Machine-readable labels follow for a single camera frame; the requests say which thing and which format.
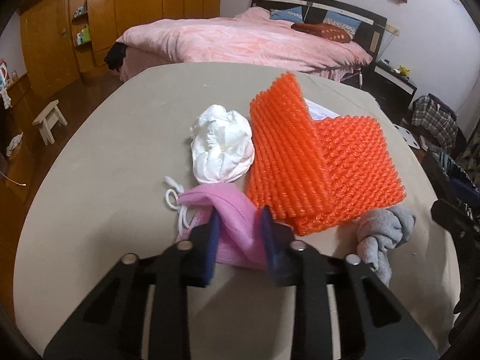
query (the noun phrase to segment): headboard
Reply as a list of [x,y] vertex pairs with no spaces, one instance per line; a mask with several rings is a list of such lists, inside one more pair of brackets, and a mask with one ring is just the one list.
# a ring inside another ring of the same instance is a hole
[[302,6],[305,23],[318,24],[323,21],[328,10],[361,20],[354,41],[368,54],[377,59],[387,19],[376,13],[335,0],[251,0],[252,7],[265,9],[287,9]]

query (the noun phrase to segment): orange textured cloth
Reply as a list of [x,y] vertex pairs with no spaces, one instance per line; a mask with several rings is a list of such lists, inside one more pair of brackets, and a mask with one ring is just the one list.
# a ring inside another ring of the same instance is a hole
[[[405,198],[378,122],[365,116],[312,121],[293,74],[260,93],[251,102],[250,117],[255,161],[247,196],[258,208],[269,205],[297,234],[324,230]],[[292,144],[294,127],[297,145]],[[314,174],[320,184],[306,182]]]

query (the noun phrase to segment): gray knotted sock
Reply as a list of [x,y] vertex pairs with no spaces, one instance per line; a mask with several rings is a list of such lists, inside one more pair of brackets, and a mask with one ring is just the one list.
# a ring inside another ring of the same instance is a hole
[[358,221],[357,254],[387,287],[392,277],[387,251],[408,242],[414,224],[414,214],[402,205],[370,210]]

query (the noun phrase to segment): silver rivet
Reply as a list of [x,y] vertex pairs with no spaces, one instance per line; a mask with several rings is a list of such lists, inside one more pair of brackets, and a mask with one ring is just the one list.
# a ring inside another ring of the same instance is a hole
[[356,254],[349,254],[347,257],[345,257],[345,261],[353,266],[357,266],[362,262],[361,258]]
[[296,239],[290,243],[290,247],[295,251],[304,251],[307,248],[307,245],[303,241]]
[[121,258],[122,263],[124,263],[126,266],[129,266],[130,264],[135,263],[137,260],[138,260],[137,255],[133,253],[127,253]]
[[194,245],[187,239],[177,244],[177,249],[180,251],[189,251],[192,247],[194,247]]

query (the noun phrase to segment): white label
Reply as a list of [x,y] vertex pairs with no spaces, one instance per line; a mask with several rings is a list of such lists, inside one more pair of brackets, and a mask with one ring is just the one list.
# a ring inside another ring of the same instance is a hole
[[329,110],[328,108],[322,107],[321,105],[314,103],[308,99],[304,99],[305,103],[308,107],[308,112],[310,113],[310,117],[313,120],[323,120],[327,117],[338,117],[339,114]]

